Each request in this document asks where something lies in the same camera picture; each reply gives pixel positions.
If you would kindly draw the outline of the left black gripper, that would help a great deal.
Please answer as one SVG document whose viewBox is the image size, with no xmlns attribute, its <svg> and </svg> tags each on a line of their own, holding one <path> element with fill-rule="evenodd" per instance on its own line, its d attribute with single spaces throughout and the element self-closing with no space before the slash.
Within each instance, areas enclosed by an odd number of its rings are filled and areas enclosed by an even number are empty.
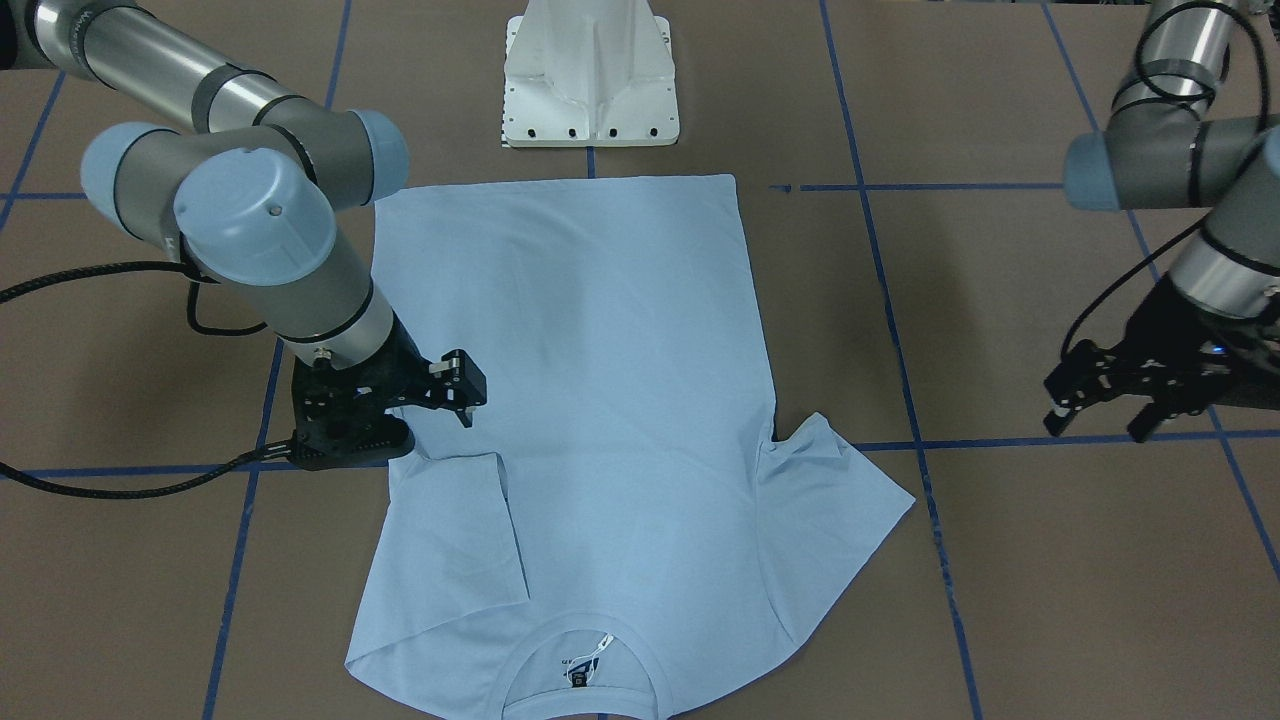
<svg viewBox="0 0 1280 720">
<path fill-rule="evenodd" d="M 1129 318 L 1117 345 L 1103 350 L 1082 340 L 1044 378 L 1052 401 L 1043 418 L 1050 436 L 1061 437 L 1082 411 L 1110 401 L 1107 378 L 1130 395 L 1149 397 L 1126 425 L 1135 443 L 1210 404 L 1275 410 L 1277 304 L 1267 301 L 1261 316 L 1233 319 L 1192 302 L 1162 278 Z"/>
</svg>

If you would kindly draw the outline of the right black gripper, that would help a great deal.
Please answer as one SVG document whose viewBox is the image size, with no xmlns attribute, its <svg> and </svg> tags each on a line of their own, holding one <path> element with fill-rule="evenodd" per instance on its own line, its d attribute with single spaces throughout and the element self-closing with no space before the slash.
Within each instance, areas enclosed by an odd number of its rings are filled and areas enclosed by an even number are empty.
<svg viewBox="0 0 1280 720">
<path fill-rule="evenodd" d="M 294 361 L 292 404 L 296 413 L 384 413 L 392 407 L 452 409 L 463 428 L 474 425 L 475 407 L 488 401 L 486 377 L 474 359 L 456 348 L 430 363 L 422 357 L 401 319 L 390 324 L 367 356 L 351 357 L 349 343 L 306 348 Z"/>
</svg>

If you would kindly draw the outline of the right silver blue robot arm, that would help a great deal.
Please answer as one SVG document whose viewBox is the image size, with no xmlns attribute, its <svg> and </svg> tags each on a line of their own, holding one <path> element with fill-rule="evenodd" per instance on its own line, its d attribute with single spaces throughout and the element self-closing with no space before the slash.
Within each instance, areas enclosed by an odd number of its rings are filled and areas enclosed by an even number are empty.
<svg viewBox="0 0 1280 720">
<path fill-rule="evenodd" d="M 86 197 L 259 314 L 297 361 L 300 424 L 356 428 L 401 406 L 471 424 L 484 374 L 463 351 L 420 355 L 337 224 L 404 187 L 410 151 L 388 117 L 326 109 L 133 1 L 5 1 L 3 68 L 61 70 L 163 117 L 90 143 Z"/>
</svg>

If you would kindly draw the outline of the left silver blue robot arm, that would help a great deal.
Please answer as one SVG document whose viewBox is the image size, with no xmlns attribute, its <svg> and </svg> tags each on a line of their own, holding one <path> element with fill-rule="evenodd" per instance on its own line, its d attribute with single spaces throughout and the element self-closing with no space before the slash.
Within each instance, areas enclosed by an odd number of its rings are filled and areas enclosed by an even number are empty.
<svg viewBox="0 0 1280 720">
<path fill-rule="evenodd" d="M 1092 211 L 1204 209 L 1111 347 L 1074 322 L 1046 377 L 1044 428 L 1146 398 L 1147 441 L 1212 405 L 1277 407 L 1279 131 L 1261 37 L 1239 1 L 1155 1 L 1101 132 L 1066 154 L 1068 201 Z"/>
</svg>

